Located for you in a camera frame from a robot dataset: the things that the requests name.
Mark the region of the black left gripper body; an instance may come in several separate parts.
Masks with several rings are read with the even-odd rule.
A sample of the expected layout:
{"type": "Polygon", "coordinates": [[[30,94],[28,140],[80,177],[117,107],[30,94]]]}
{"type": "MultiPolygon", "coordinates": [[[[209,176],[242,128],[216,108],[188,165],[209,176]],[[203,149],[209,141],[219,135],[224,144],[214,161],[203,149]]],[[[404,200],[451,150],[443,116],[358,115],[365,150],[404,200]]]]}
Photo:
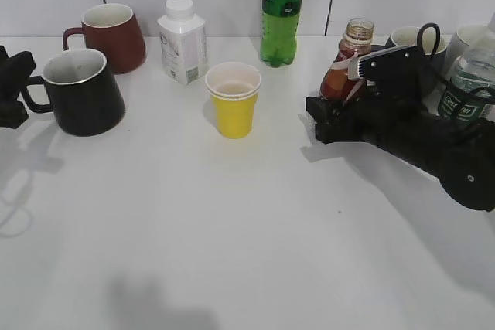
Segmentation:
{"type": "Polygon", "coordinates": [[[2,128],[18,128],[29,118],[24,104],[18,98],[35,68],[36,64],[31,52],[23,51],[8,56],[5,47],[1,46],[2,128]]]}

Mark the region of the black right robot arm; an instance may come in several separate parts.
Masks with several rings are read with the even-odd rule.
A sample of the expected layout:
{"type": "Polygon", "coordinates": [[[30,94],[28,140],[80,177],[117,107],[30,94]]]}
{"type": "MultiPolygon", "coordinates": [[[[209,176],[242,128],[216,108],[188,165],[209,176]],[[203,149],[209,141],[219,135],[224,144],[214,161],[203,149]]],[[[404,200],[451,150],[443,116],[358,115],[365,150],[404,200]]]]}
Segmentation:
{"type": "Polygon", "coordinates": [[[436,177],[468,209],[494,210],[494,122],[461,128],[416,100],[364,94],[341,100],[306,98],[323,144],[366,142],[436,177]]]}

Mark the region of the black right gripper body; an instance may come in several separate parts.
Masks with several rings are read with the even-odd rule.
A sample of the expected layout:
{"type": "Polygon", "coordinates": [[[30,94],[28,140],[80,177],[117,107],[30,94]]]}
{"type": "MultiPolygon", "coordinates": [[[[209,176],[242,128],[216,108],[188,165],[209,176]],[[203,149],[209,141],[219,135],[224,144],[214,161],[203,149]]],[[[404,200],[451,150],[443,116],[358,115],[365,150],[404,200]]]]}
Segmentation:
{"type": "Polygon", "coordinates": [[[366,134],[387,129],[384,101],[376,94],[365,94],[347,104],[342,100],[307,97],[305,106],[315,121],[315,138],[323,144],[365,141],[366,134]]]}

